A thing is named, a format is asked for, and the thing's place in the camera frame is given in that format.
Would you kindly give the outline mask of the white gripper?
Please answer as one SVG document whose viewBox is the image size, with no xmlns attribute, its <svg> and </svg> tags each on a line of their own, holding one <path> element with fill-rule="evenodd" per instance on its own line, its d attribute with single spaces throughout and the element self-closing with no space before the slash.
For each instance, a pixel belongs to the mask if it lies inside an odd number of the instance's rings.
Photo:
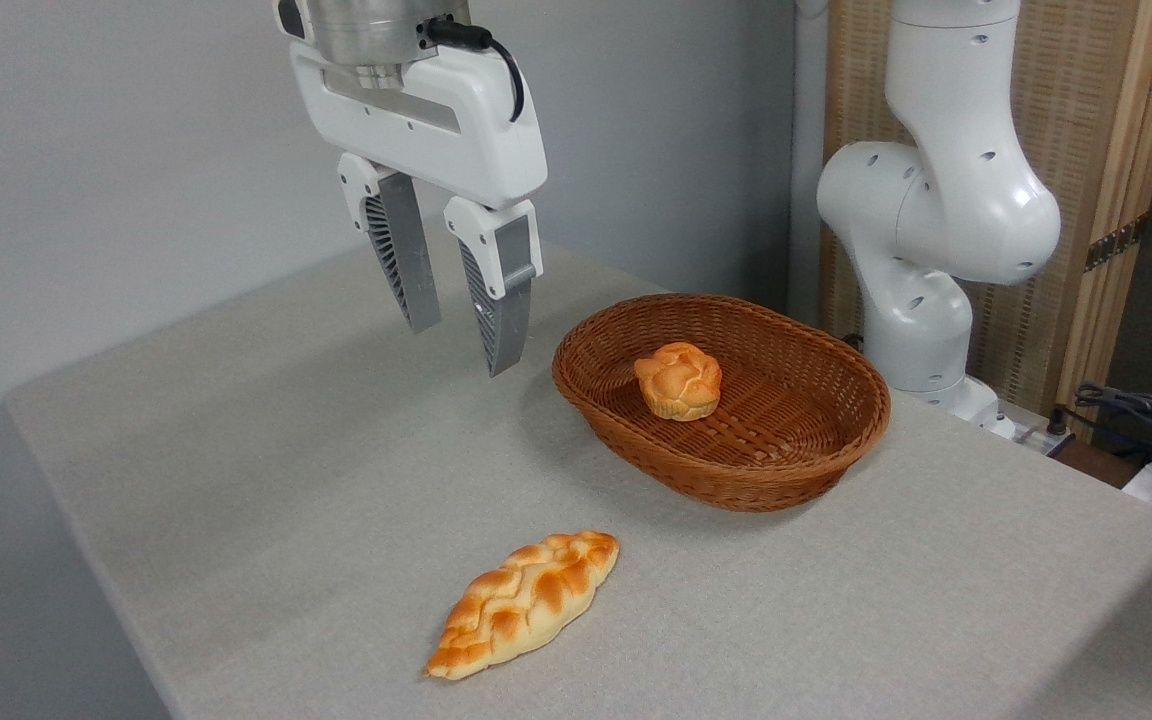
<svg viewBox="0 0 1152 720">
<path fill-rule="evenodd" d="M 465 1 L 279 1 L 276 26 L 291 40 L 308 118 L 347 151 L 338 174 L 349 215 L 414 333 L 442 319 L 414 179 L 461 196 L 445 223 L 460 242 L 488 376 L 506 372 L 524 353 L 543 274 L 525 199 L 548 177 L 517 65 Z"/>
</svg>

